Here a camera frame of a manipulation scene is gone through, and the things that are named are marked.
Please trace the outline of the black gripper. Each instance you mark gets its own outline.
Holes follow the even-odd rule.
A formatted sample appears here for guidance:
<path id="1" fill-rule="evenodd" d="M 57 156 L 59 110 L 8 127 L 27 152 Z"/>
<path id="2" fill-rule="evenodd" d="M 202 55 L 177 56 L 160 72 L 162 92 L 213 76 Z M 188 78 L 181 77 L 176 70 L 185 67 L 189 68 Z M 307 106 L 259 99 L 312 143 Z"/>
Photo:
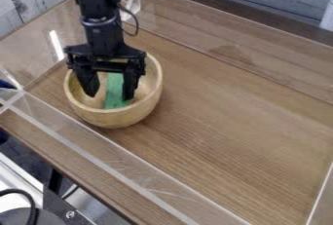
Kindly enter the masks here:
<path id="1" fill-rule="evenodd" d="M 69 67 L 85 93 L 94 97 L 101 88 L 98 72 L 123 73 L 122 98 L 132 100 L 140 78 L 146 74 L 146 53 L 125 43 L 119 17 L 82 18 L 86 42 L 66 46 Z"/>

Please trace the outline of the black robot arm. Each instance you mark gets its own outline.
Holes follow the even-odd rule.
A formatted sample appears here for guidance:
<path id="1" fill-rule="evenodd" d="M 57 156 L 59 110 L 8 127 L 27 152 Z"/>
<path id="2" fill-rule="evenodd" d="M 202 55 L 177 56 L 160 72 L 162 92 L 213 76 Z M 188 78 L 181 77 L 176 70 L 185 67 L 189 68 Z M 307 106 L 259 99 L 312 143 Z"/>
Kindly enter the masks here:
<path id="1" fill-rule="evenodd" d="M 125 43 L 121 13 L 136 18 L 122 0 L 74 0 L 81 9 L 86 43 L 65 47 L 69 69 L 85 93 L 94 97 L 101 88 L 99 72 L 123 76 L 122 99 L 134 98 L 140 79 L 146 74 L 146 52 Z"/>

